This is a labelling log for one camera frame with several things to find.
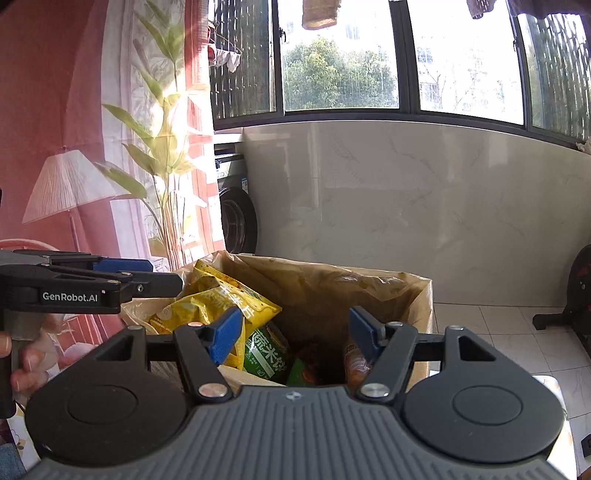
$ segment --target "window frame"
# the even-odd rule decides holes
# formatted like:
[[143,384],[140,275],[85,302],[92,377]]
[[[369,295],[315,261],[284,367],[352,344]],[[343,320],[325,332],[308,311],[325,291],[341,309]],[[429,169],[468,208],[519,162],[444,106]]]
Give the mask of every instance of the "window frame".
[[215,130],[256,125],[282,124],[290,122],[330,120],[390,120],[421,122],[429,124],[455,125],[490,131],[503,132],[521,137],[541,140],[567,148],[576,148],[575,143],[583,141],[551,130],[535,127],[532,122],[532,97],[527,57],[521,26],[517,17],[510,15],[517,53],[521,81],[524,123],[513,124],[489,118],[460,113],[436,112],[421,109],[420,83],[417,55],[414,44],[408,0],[388,1],[392,21],[392,33],[396,54],[399,108],[343,108],[285,111],[283,104],[283,81],[281,69],[281,34],[279,26],[278,0],[271,0],[271,25],[273,38],[273,72],[275,82],[274,112],[256,113],[225,119],[213,120]]

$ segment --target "white wall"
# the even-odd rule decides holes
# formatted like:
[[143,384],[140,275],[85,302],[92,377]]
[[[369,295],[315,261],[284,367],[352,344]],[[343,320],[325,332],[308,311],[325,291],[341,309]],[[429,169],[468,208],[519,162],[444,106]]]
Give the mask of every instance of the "white wall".
[[591,157],[447,125],[248,127],[257,254],[434,280],[443,303],[560,306],[591,237]]

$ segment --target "yellow snack bag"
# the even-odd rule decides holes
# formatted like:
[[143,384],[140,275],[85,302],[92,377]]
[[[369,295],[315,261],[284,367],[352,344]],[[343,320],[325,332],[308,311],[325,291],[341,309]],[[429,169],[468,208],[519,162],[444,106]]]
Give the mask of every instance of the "yellow snack bag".
[[168,334],[189,322],[209,325],[228,308],[237,306],[243,315],[242,333],[224,364],[242,370],[246,339],[281,307],[201,261],[195,263],[193,274],[194,279],[184,289],[188,295],[149,317],[148,323],[158,333]]

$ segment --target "green package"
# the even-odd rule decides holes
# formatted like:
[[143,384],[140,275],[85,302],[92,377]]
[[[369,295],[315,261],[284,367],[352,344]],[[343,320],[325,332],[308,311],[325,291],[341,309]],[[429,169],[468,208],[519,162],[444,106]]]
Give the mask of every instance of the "green package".
[[246,341],[244,370],[248,373],[284,384],[290,363],[287,341],[273,324],[255,330]]

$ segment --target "logo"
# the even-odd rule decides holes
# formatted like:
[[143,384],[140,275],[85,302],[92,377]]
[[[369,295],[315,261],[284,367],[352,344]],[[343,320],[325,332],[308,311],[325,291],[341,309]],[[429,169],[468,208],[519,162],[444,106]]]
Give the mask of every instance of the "logo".
[[300,392],[289,392],[285,394],[285,397],[287,400],[291,400],[291,401],[298,401],[300,400],[303,395]]
[[42,303],[88,303],[98,304],[98,293],[51,293],[44,291],[41,294]]

